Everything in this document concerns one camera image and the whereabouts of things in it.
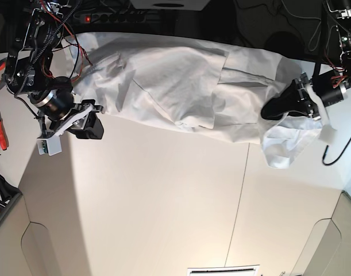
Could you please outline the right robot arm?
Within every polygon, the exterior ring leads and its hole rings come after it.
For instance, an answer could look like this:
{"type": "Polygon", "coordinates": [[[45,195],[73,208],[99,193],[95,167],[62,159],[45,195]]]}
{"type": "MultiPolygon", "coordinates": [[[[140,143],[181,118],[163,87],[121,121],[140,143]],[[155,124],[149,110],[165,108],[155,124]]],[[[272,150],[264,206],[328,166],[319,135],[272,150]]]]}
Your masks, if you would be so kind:
{"type": "Polygon", "coordinates": [[[53,52],[64,32],[73,35],[69,18],[80,1],[15,1],[11,19],[16,27],[5,61],[3,81],[16,99],[27,95],[39,122],[41,138],[68,131],[78,139],[100,140],[104,128],[97,117],[103,107],[93,99],[76,103],[73,84],[78,76],[53,76],[53,52]]]}

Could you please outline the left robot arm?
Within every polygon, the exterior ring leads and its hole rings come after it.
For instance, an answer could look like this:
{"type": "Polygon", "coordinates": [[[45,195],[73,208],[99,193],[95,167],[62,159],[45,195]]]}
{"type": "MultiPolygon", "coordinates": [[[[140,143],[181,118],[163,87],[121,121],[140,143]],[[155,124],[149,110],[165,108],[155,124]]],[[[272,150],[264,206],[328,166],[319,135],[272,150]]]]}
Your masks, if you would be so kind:
{"type": "Polygon", "coordinates": [[[261,110],[265,120],[283,116],[322,119],[329,106],[343,101],[351,89],[351,1],[322,1],[312,77],[294,79],[261,110]]]}

